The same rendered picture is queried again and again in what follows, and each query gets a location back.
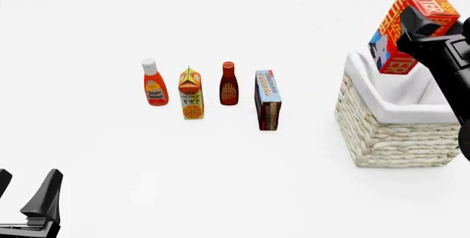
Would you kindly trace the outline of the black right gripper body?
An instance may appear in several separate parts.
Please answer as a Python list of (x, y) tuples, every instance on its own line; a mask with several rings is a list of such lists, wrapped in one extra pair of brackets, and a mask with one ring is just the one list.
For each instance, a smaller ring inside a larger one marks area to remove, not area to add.
[(402, 26), (397, 49), (409, 54), (430, 70), (443, 66), (448, 70), (470, 68), (470, 20), (458, 21), (451, 29), (456, 35), (424, 37)]

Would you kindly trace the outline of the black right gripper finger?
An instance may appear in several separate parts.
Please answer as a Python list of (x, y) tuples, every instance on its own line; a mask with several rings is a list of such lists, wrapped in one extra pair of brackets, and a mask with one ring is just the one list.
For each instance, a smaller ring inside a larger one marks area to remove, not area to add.
[(443, 26), (436, 21), (431, 21), (425, 17), (419, 10), (411, 5), (408, 5), (399, 15), (401, 23), (401, 35), (404, 37), (409, 34), (415, 34), (419, 37), (432, 37), (442, 36), (447, 33), (446, 30), (442, 30), (437, 33)]

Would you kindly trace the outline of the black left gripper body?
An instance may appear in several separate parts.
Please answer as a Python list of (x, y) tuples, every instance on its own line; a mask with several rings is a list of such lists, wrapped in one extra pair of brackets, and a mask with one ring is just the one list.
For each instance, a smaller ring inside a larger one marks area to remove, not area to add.
[(27, 224), (0, 224), (0, 238), (57, 238), (61, 226), (45, 218)]

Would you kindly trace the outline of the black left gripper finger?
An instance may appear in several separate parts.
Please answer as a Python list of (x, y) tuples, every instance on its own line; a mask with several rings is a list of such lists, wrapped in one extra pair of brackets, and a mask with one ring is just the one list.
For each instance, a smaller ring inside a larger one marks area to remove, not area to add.
[(51, 169), (35, 195), (20, 210), (26, 215), (28, 224), (60, 224), (59, 194), (62, 179), (63, 174), (58, 169)]
[(12, 174), (9, 173), (6, 169), (0, 169), (0, 198), (6, 191), (12, 180)]

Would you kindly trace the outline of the red butter box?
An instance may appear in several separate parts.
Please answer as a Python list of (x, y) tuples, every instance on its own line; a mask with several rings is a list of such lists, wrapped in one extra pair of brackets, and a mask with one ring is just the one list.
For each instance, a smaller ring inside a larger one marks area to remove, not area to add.
[(369, 50), (377, 69), (384, 74), (408, 74), (417, 61), (397, 49), (401, 35), (400, 13), (411, 5), (431, 21), (436, 21), (448, 30), (460, 15), (447, 0), (395, 0), (376, 33), (369, 41)]

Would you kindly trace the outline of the woven basket with white liner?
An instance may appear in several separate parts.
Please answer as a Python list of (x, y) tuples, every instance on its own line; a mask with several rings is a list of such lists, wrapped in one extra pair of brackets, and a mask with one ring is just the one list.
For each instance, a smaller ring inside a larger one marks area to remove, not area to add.
[(369, 52), (350, 52), (335, 117), (359, 167), (441, 167), (460, 153), (460, 124), (423, 65), (381, 74)]

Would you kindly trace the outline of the red ketchup bottle white cap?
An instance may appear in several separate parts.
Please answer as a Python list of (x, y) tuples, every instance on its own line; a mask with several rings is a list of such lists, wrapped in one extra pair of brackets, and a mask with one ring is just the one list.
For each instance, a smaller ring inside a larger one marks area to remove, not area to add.
[(165, 82), (157, 70), (154, 59), (147, 58), (142, 61), (144, 70), (144, 88), (147, 101), (153, 106), (166, 105), (169, 101)]

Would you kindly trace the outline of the chocolate pudding box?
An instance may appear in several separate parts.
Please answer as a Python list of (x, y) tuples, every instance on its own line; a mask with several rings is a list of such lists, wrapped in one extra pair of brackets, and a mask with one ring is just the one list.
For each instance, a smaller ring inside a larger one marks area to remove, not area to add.
[(271, 70), (256, 71), (254, 98), (259, 129), (276, 131), (282, 100)]

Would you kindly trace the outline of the orange juice carton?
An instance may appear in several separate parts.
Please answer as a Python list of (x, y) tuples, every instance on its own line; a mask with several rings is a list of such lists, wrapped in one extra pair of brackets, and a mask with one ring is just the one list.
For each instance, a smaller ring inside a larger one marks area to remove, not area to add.
[(191, 68), (187, 68), (180, 75), (178, 91), (184, 119), (202, 119), (204, 116), (204, 102), (200, 74)]

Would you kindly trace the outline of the brown BBQ sauce bottle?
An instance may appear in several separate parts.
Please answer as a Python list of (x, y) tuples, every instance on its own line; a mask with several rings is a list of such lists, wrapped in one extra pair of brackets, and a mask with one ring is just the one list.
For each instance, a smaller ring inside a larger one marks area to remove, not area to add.
[(220, 81), (220, 103), (236, 105), (239, 100), (239, 88), (234, 74), (234, 63), (223, 63), (223, 76)]

